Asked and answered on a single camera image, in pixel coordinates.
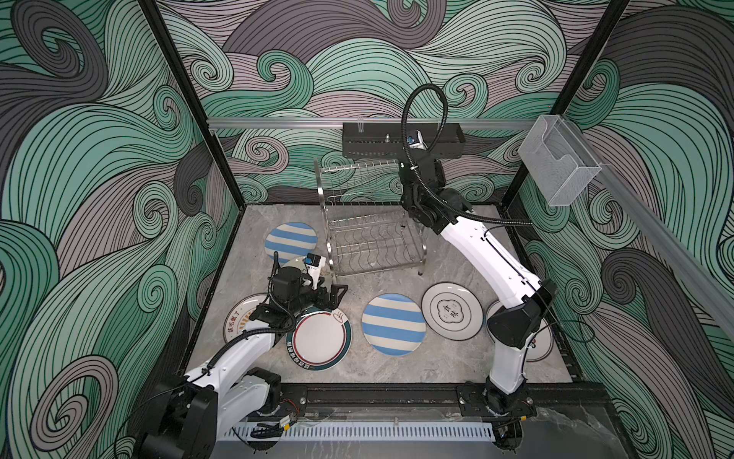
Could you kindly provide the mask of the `white plate cloud emblem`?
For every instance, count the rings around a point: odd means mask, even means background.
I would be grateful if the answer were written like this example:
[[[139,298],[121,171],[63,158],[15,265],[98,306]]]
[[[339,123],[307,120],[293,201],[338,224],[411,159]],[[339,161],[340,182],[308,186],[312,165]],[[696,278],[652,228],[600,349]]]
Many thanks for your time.
[[[429,287],[422,296],[421,309],[429,328],[453,342],[474,338],[485,317],[477,296],[453,282]]]

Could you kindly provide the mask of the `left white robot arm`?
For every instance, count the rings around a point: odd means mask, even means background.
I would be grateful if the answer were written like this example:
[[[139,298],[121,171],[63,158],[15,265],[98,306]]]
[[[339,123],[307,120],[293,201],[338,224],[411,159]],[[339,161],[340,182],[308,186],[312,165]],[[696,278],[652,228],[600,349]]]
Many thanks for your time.
[[[273,266],[246,329],[189,373],[170,377],[143,404],[134,458],[208,458],[223,434],[273,399],[280,380],[255,367],[310,308],[338,309],[349,288],[324,284],[317,267]]]

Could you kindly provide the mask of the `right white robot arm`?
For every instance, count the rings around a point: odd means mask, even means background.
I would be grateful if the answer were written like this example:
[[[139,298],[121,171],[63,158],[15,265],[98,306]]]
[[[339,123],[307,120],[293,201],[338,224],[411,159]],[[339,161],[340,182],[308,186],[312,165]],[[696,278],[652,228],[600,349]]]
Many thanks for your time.
[[[445,185],[440,169],[437,162],[399,161],[401,205],[412,219],[457,249],[497,294],[500,308],[487,321],[495,344],[486,399],[492,412],[506,414],[527,403],[522,394],[526,356],[556,286],[540,280],[491,233],[494,227],[525,223],[477,214],[461,193]]]

